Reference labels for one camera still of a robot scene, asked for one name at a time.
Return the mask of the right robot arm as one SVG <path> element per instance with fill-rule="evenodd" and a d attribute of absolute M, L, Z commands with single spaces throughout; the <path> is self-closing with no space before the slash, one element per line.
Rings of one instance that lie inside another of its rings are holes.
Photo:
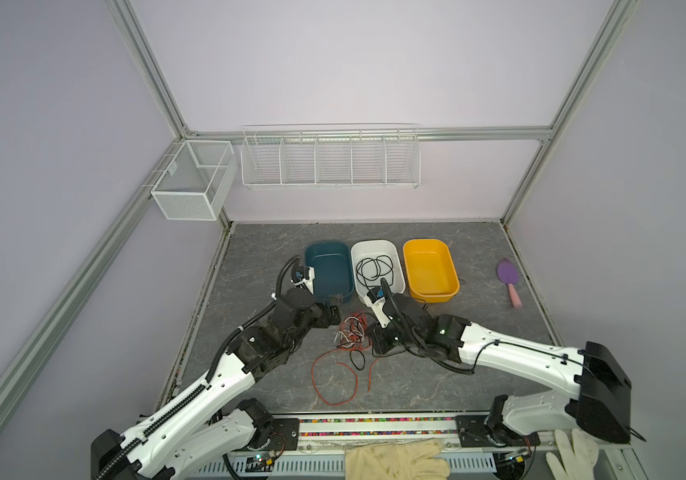
<path fill-rule="evenodd" d="M 415 299 L 381 288 L 371 289 L 365 304 L 375 316 L 368 335 L 378 356 L 402 349 L 453 373 L 487 367 L 544 387 L 539 394 L 496 396 L 486 417 L 464 427 L 474 445 L 524 445 L 541 431 L 572 428 L 614 444 L 641 436 L 631 421 L 632 382 L 602 344 L 524 340 L 455 315 L 433 316 Z"/>

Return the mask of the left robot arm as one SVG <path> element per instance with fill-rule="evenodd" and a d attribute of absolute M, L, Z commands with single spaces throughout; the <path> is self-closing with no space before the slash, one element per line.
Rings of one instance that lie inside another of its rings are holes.
<path fill-rule="evenodd" d="M 275 368 L 286 364 L 313 328 L 330 321 L 316 301 L 316 272 L 292 257 L 273 302 L 232 331 L 209 369 L 157 412 L 123 433 L 108 429 L 91 445 L 93 479 L 186 479 L 216 457 L 270 437 L 273 418 L 255 399 L 215 416 Z"/>

